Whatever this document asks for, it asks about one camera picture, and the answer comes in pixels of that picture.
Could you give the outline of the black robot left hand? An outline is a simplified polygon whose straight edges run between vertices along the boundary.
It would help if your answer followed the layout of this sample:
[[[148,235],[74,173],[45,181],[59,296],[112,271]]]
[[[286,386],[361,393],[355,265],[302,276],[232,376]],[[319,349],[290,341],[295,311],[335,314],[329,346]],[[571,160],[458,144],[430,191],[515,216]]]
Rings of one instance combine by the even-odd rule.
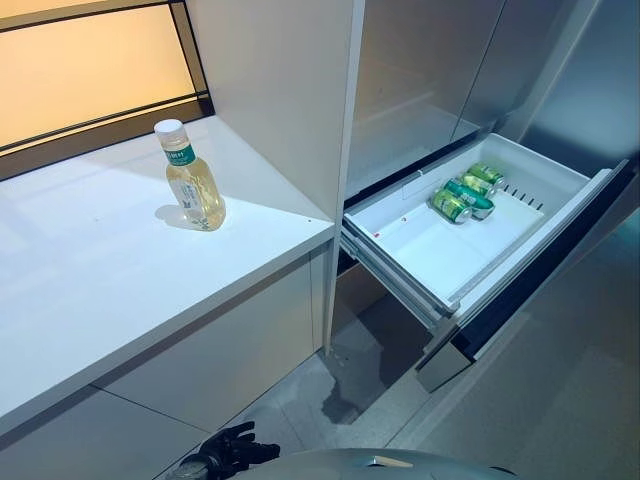
[[[251,465],[274,460],[280,456],[278,444],[256,441],[254,421],[219,430],[205,440],[199,452],[209,458],[208,479],[228,479],[246,471]]]

